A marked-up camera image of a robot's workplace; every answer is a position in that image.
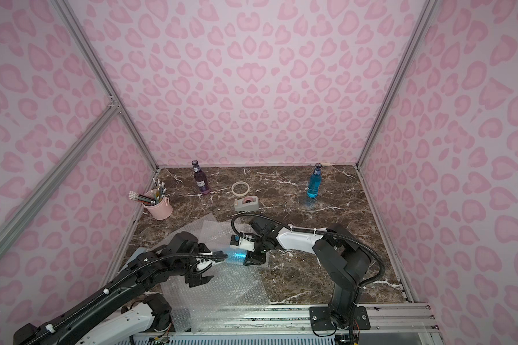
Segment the beige masking tape roll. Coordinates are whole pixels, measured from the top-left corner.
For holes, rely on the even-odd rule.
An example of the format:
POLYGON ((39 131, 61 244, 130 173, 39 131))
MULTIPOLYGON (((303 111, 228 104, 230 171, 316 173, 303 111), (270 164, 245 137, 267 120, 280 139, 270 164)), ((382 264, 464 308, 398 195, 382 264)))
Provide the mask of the beige masking tape roll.
POLYGON ((245 181, 237 181, 231 186, 231 192, 236 198, 244 198, 250 192, 250 185, 245 181))

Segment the blue glass bottle right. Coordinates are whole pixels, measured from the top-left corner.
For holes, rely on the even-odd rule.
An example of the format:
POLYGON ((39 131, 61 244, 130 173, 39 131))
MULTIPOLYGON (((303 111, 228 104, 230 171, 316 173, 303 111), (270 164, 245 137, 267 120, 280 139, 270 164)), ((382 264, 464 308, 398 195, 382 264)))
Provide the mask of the blue glass bottle right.
POLYGON ((307 195, 309 198, 316 198, 319 193, 319 188, 322 183, 322 164, 320 162, 315 164, 315 169, 309 179, 307 188, 307 195))

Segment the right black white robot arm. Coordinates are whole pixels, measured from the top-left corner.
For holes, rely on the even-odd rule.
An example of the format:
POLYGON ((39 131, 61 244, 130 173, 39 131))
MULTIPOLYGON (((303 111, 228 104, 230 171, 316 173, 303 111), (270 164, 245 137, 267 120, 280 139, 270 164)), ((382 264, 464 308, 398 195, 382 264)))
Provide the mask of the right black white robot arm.
POLYGON ((336 329, 352 330, 358 325, 355 312, 361 290, 384 277, 386 266, 379 253, 359 241, 341 224, 325 228, 304 228, 250 212, 230 221, 230 245, 247 251, 245 265, 259 266, 274 250, 313 254, 324 268, 334 290, 327 316, 336 329))

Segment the blue bottle with label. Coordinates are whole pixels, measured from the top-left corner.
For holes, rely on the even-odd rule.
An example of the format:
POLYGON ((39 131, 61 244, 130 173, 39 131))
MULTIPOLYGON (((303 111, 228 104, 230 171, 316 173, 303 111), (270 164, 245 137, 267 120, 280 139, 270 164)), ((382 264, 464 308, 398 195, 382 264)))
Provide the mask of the blue bottle with label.
POLYGON ((219 263, 243 266, 245 265, 248 253, 249 251, 227 248, 225 250, 217 251, 214 254, 221 256, 224 255, 224 259, 218 260, 219 263))

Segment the white tape dispenser pink roll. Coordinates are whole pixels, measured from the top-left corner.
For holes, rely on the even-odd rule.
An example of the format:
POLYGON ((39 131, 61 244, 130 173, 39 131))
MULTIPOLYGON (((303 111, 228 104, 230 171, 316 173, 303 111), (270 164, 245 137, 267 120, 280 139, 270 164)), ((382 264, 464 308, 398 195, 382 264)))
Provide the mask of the white tape dispenser pink roll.
POLYGON ((234 209, 240 212, 256 212, 260 208, 259 199, 256 195, 247 195, 235 200, 234 209))

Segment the purple glass bottle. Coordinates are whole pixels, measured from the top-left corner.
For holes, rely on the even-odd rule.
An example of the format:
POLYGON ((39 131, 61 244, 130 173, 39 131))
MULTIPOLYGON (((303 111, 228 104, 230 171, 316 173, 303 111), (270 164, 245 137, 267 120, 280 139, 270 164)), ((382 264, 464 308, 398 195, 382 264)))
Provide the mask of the purple glass bottle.
POLYGON ((197 160, 193 160, 191 164, 194 171, 194 180, 197 183, 197 187, 199 188, 200 193, 203 195, 209 194, 211 189, 205 172, 201 169, 201 166, 197 160))

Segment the pink pen cup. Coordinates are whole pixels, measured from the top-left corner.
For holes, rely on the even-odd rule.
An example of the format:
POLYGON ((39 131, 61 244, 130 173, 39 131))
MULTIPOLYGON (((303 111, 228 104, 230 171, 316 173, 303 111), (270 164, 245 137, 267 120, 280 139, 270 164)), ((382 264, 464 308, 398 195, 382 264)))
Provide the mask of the pink pen cup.
POLYGON ((164 193, 158 192, 156 189, 148 191, 144 196, 152 198, 155 201, 154 205, 144 205, 144 208, 156 220, 165 220, 173 213, 173 207, 170 204, 170 199, 164 193))

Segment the bubble wrap sheet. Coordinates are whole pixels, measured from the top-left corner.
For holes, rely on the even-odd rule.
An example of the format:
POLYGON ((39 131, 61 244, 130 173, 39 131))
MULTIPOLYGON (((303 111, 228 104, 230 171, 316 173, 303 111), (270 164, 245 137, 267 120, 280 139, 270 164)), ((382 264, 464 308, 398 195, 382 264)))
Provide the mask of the bubble wrap sheet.
MULTIPOLYGON (((180 232, 193 234, 200 243, 206 244, 211 251, 225 250, 230 247, 230 237, 234 234, 230 223, 218 222, 212 214, 197 219, 174 231, 171 231, 157 246, 168 244, 180 232)), ((215 278, 226 279, 242 278, 243 280, 259 279, 259 269, 255 266, 239 266, 220 263, 214 266, 209 273, 215 278)))
POLYGON ((211 329, 229 318, 242 316, 241 306, 264 306, 269 303, 260 273, 257 280, 214 277, 191 295, 193 331, 211 329))

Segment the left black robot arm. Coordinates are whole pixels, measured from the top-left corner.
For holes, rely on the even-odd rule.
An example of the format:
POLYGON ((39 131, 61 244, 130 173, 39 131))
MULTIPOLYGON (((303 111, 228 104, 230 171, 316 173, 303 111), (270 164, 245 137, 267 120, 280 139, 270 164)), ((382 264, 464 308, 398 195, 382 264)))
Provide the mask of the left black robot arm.
POLYGON ((18 329, 14 344, 115 344, 141 331, 164 331, 171 325, 171 306, 163 296, 146 298, 141 305, 116 318, 111 315, 170 277, 182 276, 189 287, 207 284, 204 273, 227 259, 212 252, 188 232, 176 234, 167 245, 139 254, 118 276, 60 316, 18 329))

